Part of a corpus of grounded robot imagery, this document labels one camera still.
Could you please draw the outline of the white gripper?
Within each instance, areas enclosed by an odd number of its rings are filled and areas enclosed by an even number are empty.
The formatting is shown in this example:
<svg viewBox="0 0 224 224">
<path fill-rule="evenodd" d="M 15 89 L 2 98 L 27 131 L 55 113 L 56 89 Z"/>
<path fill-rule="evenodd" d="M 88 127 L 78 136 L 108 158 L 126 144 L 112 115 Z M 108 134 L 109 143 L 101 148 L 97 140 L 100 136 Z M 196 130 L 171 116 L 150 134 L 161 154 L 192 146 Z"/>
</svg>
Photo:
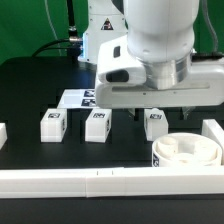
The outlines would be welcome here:
<svg viewBox="0 0 224 224">
<path fill-rule="evenodd" d="M 144 63 L 128 51 L 122 36 L 101 45 L 95 78 L 96 104 L 101 108 L 183 107 L 187 118 L 195 106 L 224 103 L 224 62 L 196 62 L 186 56 L 162 63 Z"/>
</svg>

